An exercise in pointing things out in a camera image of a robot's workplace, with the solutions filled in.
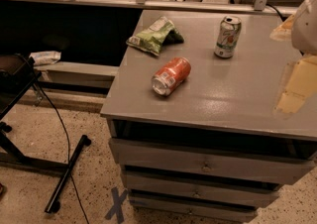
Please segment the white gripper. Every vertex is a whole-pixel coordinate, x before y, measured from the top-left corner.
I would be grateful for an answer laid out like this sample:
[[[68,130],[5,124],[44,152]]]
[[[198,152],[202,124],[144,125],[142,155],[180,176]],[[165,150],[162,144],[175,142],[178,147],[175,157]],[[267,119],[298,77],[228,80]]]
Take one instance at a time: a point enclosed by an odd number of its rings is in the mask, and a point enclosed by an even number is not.
[[[292,41],[292,45],[311,55],[290,62],[282,75],[274,109],[295,114],[317,92],[317,0],[304,0],[295,15],[290,15],[269,35],[275,41]]]

